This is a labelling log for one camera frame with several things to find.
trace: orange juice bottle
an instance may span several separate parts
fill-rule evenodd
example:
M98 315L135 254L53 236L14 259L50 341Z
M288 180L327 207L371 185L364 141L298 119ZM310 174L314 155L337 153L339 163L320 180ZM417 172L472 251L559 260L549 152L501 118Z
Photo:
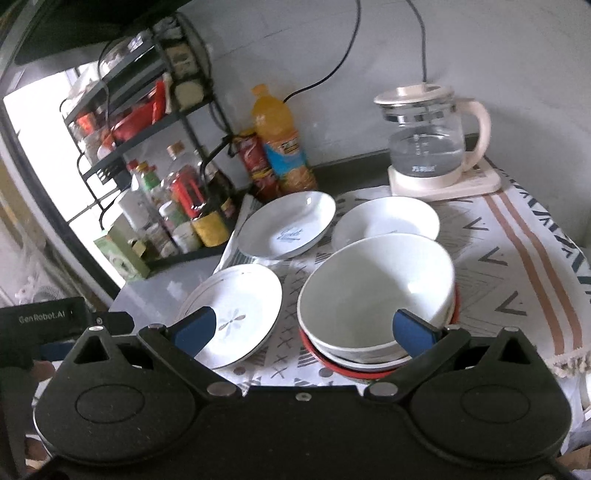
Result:
M316 190L316 179L306 165L289 107L271 96L264 83L255 86L252 93L256 96L251 112L256 134L264 142L267 159L279 177L281 190L284 193Z

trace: black rack shelf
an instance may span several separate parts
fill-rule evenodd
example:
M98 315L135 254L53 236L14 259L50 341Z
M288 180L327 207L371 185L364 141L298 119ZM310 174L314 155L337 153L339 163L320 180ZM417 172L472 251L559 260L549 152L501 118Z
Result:
M178 20L178 17L177 22L179 23L179 26L181 27L181 30L184 34L185 26ZM199 56L195 53L193 46L187 40L186 35L184 35L184 38L187 41L189 48L193 51L199 71L194 76L188 76L179 79L176 77L174 67L171 64L171 61L168 58L168 55L162 44L160 43L160 40L154 29L150 29L150 34L151 37L149 39L144 41L144 43L136 50L125 56L124 59L122 59L111 71L105 75L101 82L98 82L96 85L90 88L89 91L82 96L76 107L64 118L66 128L80 153L77 161L77 169L80 174L80 178L95 200L91 205L87 206L85 210L92 208L94 205L99 207L102 212L99 218L101 228L103 228L102 218L105 212L111 207L111 205L113 205L113 202L110 202L106 206L103 205L102 202L106 198L104 196L98 198L89 185L88 180L93 175L97 175L103 184L106 184L109 180L114 180L117 185L117 189L120 191L124 191L129 188L131 184L131 174L126 168L123 155L131 148L134 148L144 140L147 140L149 137L169 127L173 123L180 122L189 138L190 146L203 160L199 174L202 178L205 191L207 194L209 194L207 191L207 182L205 179L205 168L215 156L217 156L232 142L232 127L230 126L228 119L213 91L213 82L208 76L210 71L205 70L204 65L199 62ZM74 138L70 124L75 122L82 115L91 112L96 113L101 107L103 108L103 111L106 108L109 109L111 118L117 116L119 113L124 112L130 107L133 107L133 105L145 97L145 95L149 94L154 87L154 84L158 79L161 78L163 73L169 73L173 79L173 87L171 88L172 113L166 115L153 125L143 129L128 141L119 144L113 152L109 153L105 158L91 166L88 171L82 173L80 171L80 159L85 156L85 153L81 150L80 145ZM205 97L197 105L194 105L193 107L186 110L180 110L178 100L174 96L174 86L178 83L189 80L196 80L203 86L206 92ZM218 126L220 125L220 122L223 124L220 129L225 133L225 136L222 138L220 144L210 153L205 150L197 137L195 128L189 123L188 120L188 116L191 113L206 105L210 106L210 114L216 124ZM97 120L102 122L102 115L99 113L97 114ZM105 126L106 125L98 125L99 128L104 128ZM222 215L222 218L224 218L228 229L230 231L233 230L233 227L235 226L234 222L233 220L225 219L221 210L221 205L216 205L215 208L218 213ZM168 268L171 265L177 263L195 260L198 258L211 257L213 255L220 255L224 252L226 245L227 244L222 244L218 247L201 247L195 252L162 258L148 262L147 264L150 269L155 272L164 268Z
M114 149L105 158L100 160L98 163L94 164L88 171L84 172L82 174L82 179L84 181L88 180L90 177L92 177L99 170L104 170L112 163L118 161L121 158L121 156L125 152L129 151L131 148L134 148L135 146L139 145L144 140L148 139L149 137L156 134L157 132L160 132L161 130L164 130L165 128L170 127L170 125L172 125L173 123L178 122L182 116L190 115L191 113L193 113L196 110L199 110L201 107L204 107L205 105L207 105L211 101L212 101L212 98L210 96L208 96L205 99L203 99L200 103L198 103L197 105L191 107L190 109L187 109L187 110L181 111L181 112L172 112L172 113L166 115L161 120L158 120L156 123L150 125L149 127L144 128L141 132L137 133L135 136L130 138L127 142L122 143L120 146L118 146L116 149Z
M105 85L109 89L109 110L115 111L131 95L166 72L166 66L154 43L147 40L133 52L129 53L103 78L95 84L78 101L74 109L64 118L64 123L70 125L79 116L93 111L106 101Z
M175 255L173 257L160 258L158 260L151 260L146 262L150 269L150 275L158 273L160 270L176 265L177 263L188 262L190 260L197 260L199 258L213 257L214 255L221 255L226 249L228 242L225 242L217 247L201 247L194 252L188 254Z

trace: white wall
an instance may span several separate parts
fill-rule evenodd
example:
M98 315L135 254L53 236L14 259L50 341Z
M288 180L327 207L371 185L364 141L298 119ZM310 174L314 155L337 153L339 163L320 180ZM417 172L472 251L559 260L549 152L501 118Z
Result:
M591 193L591 8L584 0L415 0L427 25L429 80L489 108L488 154L547 205L576 240ZM420 81L420 30L402 0L362 0L350 57L327 83L289 103L313 165L386 148L390 125L375 95ZM339 61L355 22L354 0L194 0L184 11L214 58L216 91L236 129L249 124L250 88L283 97ZM213 145L206 112L194 114ZM178 127L138 147L165 158ZM241 183L238 160L220 165Z

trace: white plate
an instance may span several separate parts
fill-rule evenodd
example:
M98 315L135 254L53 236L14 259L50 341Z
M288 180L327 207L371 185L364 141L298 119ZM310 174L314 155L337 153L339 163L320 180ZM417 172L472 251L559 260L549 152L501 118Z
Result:
M257 210L238 234L238 250L251 257L285 259L312 248L324 236L336 205L322 192L298 192Z
M358 205L335 226L335 252L357 240L385 233L414 233L435 240L439 217L428 204L407 197L384 197Z
M456 309L456 301L454 300L453 304L449 308L445 325L448 325L449 322L452 321L453 312L455 309ZM358 371L358 372L385 372L386 370L391 370L393 368L399 368L399 367L403 366L406 362L411 360L411 358L408 355L405 355L401 358L398 358L396 360L392 360L390 362L382 362L379 364L359 364L357 362L352 362L350 360L346 360L345 358L341 358L339 356L336 356L333 353L330 353L329 351L327 351L325 348L323 348L322 345L318 345L317 343L315 343L315 341L312 340L311 338L309 338L309 339L310 339L310 342L316 347L316 349L320 353L322 353L322 355L324 355L327 359L331 360L332 362L334 362L337 365L340 365L344 368L348 368L349 370L354 370L354 371Z
M204 306L213 308L216 333L195 360L211 369L226 367L245 359L267 340L281 298L281 283L267 267L237 265L199 285L181 306L176 320Z

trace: striped tablecloth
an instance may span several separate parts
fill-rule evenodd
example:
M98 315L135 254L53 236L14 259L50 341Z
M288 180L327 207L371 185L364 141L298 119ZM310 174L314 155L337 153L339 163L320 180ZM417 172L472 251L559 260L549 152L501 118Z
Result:
M437 238L450 253L460 288L460 324L473 335L493 336L517 326L558 376L591 369L591 269L550 214L504 172L495 194L434 202ZM336 198L332 227L349 210L389 195L389 188L347 192ZM247 197L238 229L261 205ZM218 270L238 263L271 268L283 286L274 332L257 353L221 375L250 385L343 385L352 381L320 364L301 344L296 303L307 277L333 253L332 228L303 255L285 261L240 254L231 239Z

